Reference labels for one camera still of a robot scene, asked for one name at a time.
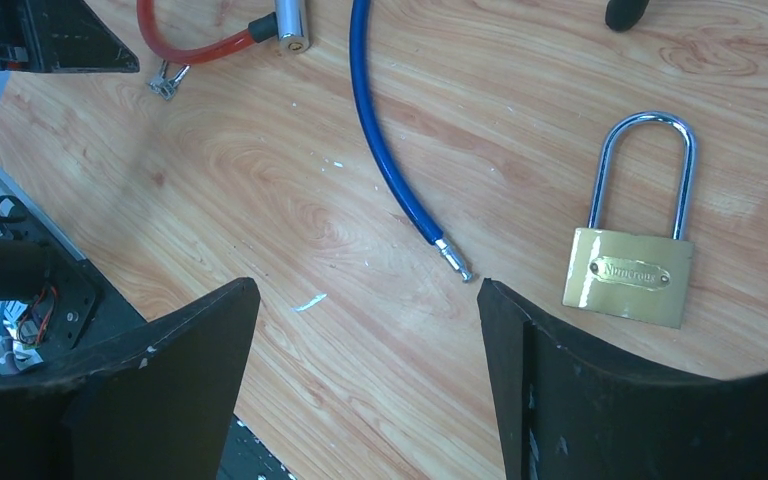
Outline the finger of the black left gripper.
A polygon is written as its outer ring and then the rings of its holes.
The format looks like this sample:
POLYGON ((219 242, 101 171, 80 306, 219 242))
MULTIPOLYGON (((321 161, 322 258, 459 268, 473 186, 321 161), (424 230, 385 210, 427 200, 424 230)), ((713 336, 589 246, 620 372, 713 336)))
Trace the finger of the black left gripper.
POLYGON ((138 57, 83 0, 0 0, 0 71, 137 73, 138 57))

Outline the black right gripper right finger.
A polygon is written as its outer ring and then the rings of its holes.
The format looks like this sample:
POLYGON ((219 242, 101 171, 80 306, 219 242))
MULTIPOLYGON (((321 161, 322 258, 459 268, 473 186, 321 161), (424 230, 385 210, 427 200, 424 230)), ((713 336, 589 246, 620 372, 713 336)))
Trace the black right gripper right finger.
POLYGON ((768 479, 768 372, 653 362, 492 279, 477 305, 508 478, 768 479))

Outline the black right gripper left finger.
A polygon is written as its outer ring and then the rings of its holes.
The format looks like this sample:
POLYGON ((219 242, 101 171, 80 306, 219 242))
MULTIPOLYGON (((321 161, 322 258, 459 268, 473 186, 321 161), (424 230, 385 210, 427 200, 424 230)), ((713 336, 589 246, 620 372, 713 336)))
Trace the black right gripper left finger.
POLYGON ((162 318, 0 375, 0 479, 214 479, 260 294, 239 278, 162 318))

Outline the small silver keys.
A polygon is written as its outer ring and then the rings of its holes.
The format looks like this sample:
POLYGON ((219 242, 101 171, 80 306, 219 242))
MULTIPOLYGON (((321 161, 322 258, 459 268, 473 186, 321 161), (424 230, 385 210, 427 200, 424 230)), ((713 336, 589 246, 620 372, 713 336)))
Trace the small silver keys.
POLYGON ((184 65, 180 67, 173 75, 169 76, 169 66, 170 63, 167 60, 163 60, 158 71, 147 82, 149 90, 160 96, 165 101, 170 101, 174 98, 181 81, 191 68, 190 65, 184 65))

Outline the blue cable lock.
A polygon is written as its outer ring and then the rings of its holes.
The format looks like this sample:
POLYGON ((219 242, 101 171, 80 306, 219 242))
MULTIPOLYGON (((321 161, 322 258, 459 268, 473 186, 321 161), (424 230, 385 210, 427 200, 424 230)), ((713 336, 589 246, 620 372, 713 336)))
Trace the blue cable lock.
POLYGON ((385 184, 403 213, 461 280, 469 283, 473 279, 473 272, 402 174, 378 120, 369 76, 368 27, 371 5, 370 1, 354 1, 349 22, 349 71, 361 130, 385 184))

